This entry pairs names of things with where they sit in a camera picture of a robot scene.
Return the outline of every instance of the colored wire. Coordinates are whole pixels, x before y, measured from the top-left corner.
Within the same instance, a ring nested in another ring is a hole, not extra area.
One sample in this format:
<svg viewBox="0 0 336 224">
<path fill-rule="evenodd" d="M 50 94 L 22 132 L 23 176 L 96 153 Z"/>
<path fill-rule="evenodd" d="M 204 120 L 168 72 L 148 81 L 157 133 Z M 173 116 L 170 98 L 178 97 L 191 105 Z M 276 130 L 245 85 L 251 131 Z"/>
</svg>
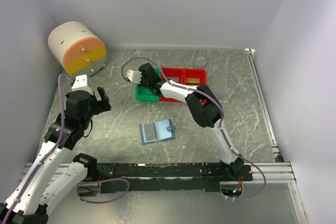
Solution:
<svg viewBox="0 0 336 224">
<path fill-rule="evenodd" d="M 164 72 L 162 71 L 161 67 L 160 67 L 158 64 L 156 64 L 154 61 L 152 61 L 152 60 L 150 60 L 150 59 L 147 59 L 147 58 L 143 58 L 143 57 L 135 57 L 135 58 L 132 58 L 132 59 L 129 59 L 128 61 L 126 61 L 126 62 L 122 65 L 122 67 L 121 67 L 121 75 L 122 75 L 122 78 L 123 78 L 124 80 L 129 81 L 129 79 L 128 79 L 126 76 L 124 76 L 124 73 L 123 73 L 125 66 L 126 66 L 129 62 L 131 62 L 131 61 L 133 61 L 133 60 L 137 60 L 137 59 L 147 60 L 147 61 L 149 61 L 150 63 L 152 63 L 153 65 L 155 65 L 156 67 L 158 67 L 158 68 L 160 69 L 160 72 L 161 72 L 163 78 L 165 79 L 165 81 L 168 82 L 171 86 L 173 86 L 173 87 L 177 87 L 177 88 L 181 88 L 181 89 L 184 89 L 184 90 L 191 90 L 191 91 L 197 92 L 197 93 L 199 93 L 199 94 L 201 94 L 201 95 L 207 97 L 209 100 L 211 100 L 211 101 L 218 107 L 219 111 L 220 111 L 221 114 L 222 114 L 222 117 L 220 118 L 220 121 L 219 121 L 219 129 L 220 129 L 220 132 L 222 133 L 223 139 L 224 139 L 224 141 L 226 142 L 227 146 L 230 148 L 231 152 L 232 152 L 234 155 L 236 155 L 237 157 L 239 157 L 239 158 L 241 158 L 242 160 L 244 160 L 244 162 L 249 163 L 249 164 L 251 164 L 253 167 L 255 167 L 255 168 L 261 173 L 261 175 L 262 175 L 262 177 L 263 177 L 263 179 L 264 179 L 264 183 L 263 183 L 263 185 L 262 185 L 262 188 L 261 188 L 259 191 L 257 191 L 256 193 L 252 194 L 252 195 L 249 195 L 249 196 L 246 196 L 246 197 L 243 197 L 243 198 L 237 198 L 237 199 L 235 199 L 235 198 L 233 198 L 233 197 L 228 197 L 228 196 L 227 196 L 227 197 L 228 197 L 228 198 L 231 198 L 232 200 L 245 200 L 245 199 L 250 199 L 250 198 L 253 198 L 253 197 L 259 195 L 259 194 L 265 189 L 265 187 L 266 187 L 266 183 L 267 183 L 267 182 L 266 182 L 266 176 L 265 176 L 264 172 L 259 168 L 259 166 L 257 166 L 257 165 L 256 165 L 255 163 L 253 163 L 252 161 L 250 161 L 250 160 L 248 160 L 248 159 L 242 157 L 239 153 L 237 153 L 237 152 L 235 152 L 235 151 L 233 150 L 233 147 L 230 145 L 230 142 L 229 142 L 229 140 L 228 140 L 228 138 L 227 138 L 227 136 L 226 136 L 226 134 L 225 134 L 225 132 L 224 132 L 224 130 L 223 130 L 223 128 L 222 128 L 222 123 L 223 123 L 223 121 L 224 121 L 224 110 L 223 110 L 222 106 L 221 106 L 220 104 L 218 104 L 218 102 L 217 102 L 215 99 L 213 99 L 210 95 L 208 95 L 208 94 L 202 92 L 201 90 L 194 89 L 194 88 L 189 88 L 189 87 L 187 88 L 187 87 L 180 86 L 180 85 L 178 85 L 178 84 L 174 84 L 174 83 L 170 82 L 170 81 L 168 80 L 168 78 L 166 77 L 166 75 L 164 74 Z"/>
<path fill-rule="evenodd" d="M 34 179 L 36 173 L 38 172 L 38 170 L 40 169 L 40 167 L 42 166 L 42 164 L 44 163 L 44 161 L 56 150 L 56 148 L 58 147 L 58 145 L 62 141 L 63 133 L 64 133 L 64 127 L 65 127 L 65 124 L 64 124 L 64 120 L 65 120 L 64 100 L 63 100 L 63 91 L 62 91 L 62 87 L 61 87 L 61 79 L 62 78 L 65 78 L 70 83 L 72 83 L 72 80 L 70 78 L 68 78 L 67 76 L 65 76 L 64 74 L 60 74 L 58 76 L 57 85 L 58 85 L 59 101 L 60 101 L 60 104 L 61 104 L 61 129 L 60 129 L 58 140 L 57 140 L 55 146 L 43 158 L 41 158 L 41 160 L 39 161 L 39 163 L 34 167 L 34 169 L 32 170 L 32 172 L 29 174 L 26 182 L 23 184 L 21 190 L 19 191 L 18 195 L 16 196 L 16 201 L 14 201 L 12 203 L 12 205 L 9 208 L 7 214 L 5 215 L 5 218 L 4 218 L 3 222 L 2 222 L 2 224 L 6 224 L 7 223 L 7 220 L 9 219 L 9 216 L 11 215 L 12 211 L 16 207 L 17 203 L 21 200 L 22 195 L 26 191 L 26 189 L 27 189 L 28 185 L 30 184 L 30 182 Z"/>
<path fill-rule="evenodd" d="M 91 200 L 85 200 L 83 198 L 80 197 L 79 195 L 79 189 L 77 188 L 77 197 L 79 200 L 86 202 L 86 203 L 90 203 L 90 204 L 105 204 L 105 203 L 110 203 L 113 201 L 116 201 L 122 197 L 124 197 L 126 195 L 126 193 L 129 191 L 130 189 L 130 183 L 128 182 L 128 180 L 124 179 L 124 178 L 110 178 L 110 179 L 105 179 L 105 180 L 101 180 L 101 181 L 95 181 L 95 182 L 81 182 L 78 183 L 77 185 L 82 186 L 82 185 L 92 185 L 92 184 L 100 184 L 100 183 L 106 183 L 106 182 L 112 182 L 112 181 L 123 181 L 127 184 L 127 188 L 125 190 L 125 192 L 123 192 L 121 195 L 119 195 L 118 197 L 114 198 L 114 199 L 110 199 L 110 200 L 106 200 L 106 201 L 91 201 Z"/>
</svg>

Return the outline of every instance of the gray marble tabletop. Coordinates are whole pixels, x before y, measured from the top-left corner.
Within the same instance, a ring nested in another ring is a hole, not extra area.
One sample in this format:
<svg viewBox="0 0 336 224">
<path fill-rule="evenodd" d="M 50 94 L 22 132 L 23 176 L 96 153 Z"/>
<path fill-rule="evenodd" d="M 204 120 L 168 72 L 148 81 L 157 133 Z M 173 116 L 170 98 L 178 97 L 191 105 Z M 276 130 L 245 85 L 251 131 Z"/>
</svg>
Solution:
<svg viewBox="0 0 336 224">
<path fill-rule="evenodd" d="M 199 127 L 185 104 L 135 99 L 135 85 L 121 78 L 121 65 L 132 57 L 148 57 L 161 67 L 194 68 L 198 56 L 206 58 L 207 83 L 225 112 L 225 126 L 240 153 L 253 162 L 274 162 L 271 143 L 258 100 L 249 61 L 242 50 L 108 49 L 106 67 L 91 77 L 91 86 L 103 86 L 112 110 L 93 118 L 93 130 L 82 138 L 73 156 L 86 153 L 98 162 L 166 163 L 216 162 L 215 144 Z M 127 68 L 137 70 L 143 60 Z M 64 93 L 70 84 L 62 84 Z M 44 134 L 60 112 L 56 92 Z M 139 124 L 171 118 L 176 139 L 142 145 Z"/>
</svg>

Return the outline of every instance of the black cable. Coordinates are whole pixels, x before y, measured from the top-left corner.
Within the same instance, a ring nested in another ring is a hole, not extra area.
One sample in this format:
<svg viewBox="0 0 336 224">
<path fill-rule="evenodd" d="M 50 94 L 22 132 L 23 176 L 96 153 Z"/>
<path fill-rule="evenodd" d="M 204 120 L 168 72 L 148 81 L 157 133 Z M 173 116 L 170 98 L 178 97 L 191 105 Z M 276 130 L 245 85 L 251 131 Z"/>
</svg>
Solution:
<svg viewBox="0 0 336 224">
<path fill-rule="evenodd" d="M 88 137 L 88 136 L 90 135 L 91 131 L 92 131 L 92 128 L 93 128 L 93 121 L 92 121 L 92 119 L 91 119 L 91 128 L 90 128 L 90 132 L 89 132 L 86 136 L 83 136 L 83 137 Z"/>
</svg>

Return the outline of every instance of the gray wall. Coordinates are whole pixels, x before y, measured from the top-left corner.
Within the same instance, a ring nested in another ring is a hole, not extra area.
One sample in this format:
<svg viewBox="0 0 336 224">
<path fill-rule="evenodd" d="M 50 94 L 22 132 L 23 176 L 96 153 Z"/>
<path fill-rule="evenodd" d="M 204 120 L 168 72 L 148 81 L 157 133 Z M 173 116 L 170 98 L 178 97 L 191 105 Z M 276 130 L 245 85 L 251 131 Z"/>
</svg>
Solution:
<svg viewBox="0 0 336 224">
<path fill-rule="evenodd" d="M 336 0 L 284 0 L 256 51 L 275 134 L 310 223 L 336 220 Z"/>
<path fill-rule="evenodd" d="M 282 0 L 46 0 L 108 46 L 255 48 Z"/>
<path fill-rule="evenodd" d="M 43 0 L 0 0 L 0 202 L 38 146 L 60 67 L 47 38 L 56 26 Z"/>
</svg>

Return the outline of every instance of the wall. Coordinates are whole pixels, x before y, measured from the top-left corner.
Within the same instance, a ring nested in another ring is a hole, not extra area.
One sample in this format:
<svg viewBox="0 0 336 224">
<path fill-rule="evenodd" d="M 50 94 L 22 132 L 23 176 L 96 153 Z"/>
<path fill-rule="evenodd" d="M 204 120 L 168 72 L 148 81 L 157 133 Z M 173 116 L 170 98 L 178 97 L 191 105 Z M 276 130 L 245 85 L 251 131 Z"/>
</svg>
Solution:
<svg viewBox="0 0 336 224">
<path fill-rule="evenodd" d="M 0 202 L 37 149 L 60 67 L 47 38 L 56 26 L 43 0 L 0 0 Z"/>
<path fill-rule="evenodd" d="M 336 220 L 336 0 L 284 0 L 256 50 L 281 153 L 310 223 Z"/>
<path fill-rule="evenodd" d="M 46 0 L 108 46 L 255 48 L 282 0 Z"/>
</svg>

